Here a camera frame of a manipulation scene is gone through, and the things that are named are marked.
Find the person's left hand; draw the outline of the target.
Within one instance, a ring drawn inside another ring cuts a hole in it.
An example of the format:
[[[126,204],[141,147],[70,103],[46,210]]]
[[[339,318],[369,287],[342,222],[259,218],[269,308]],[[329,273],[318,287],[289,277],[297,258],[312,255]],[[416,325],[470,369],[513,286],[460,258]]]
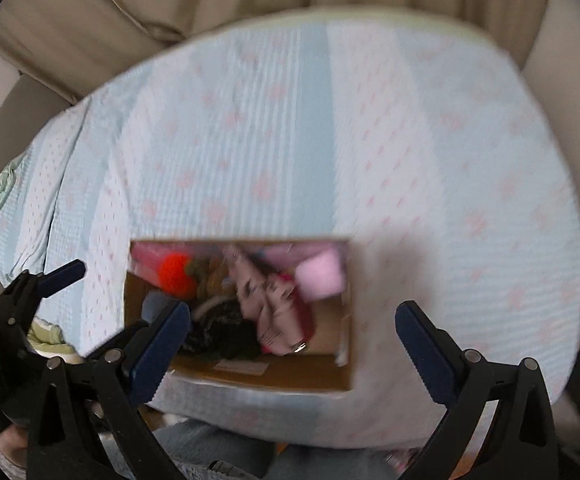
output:
[[[0,452],[14,466],[22,469],[27,465],[28,432],[11,425],[0,434]]]

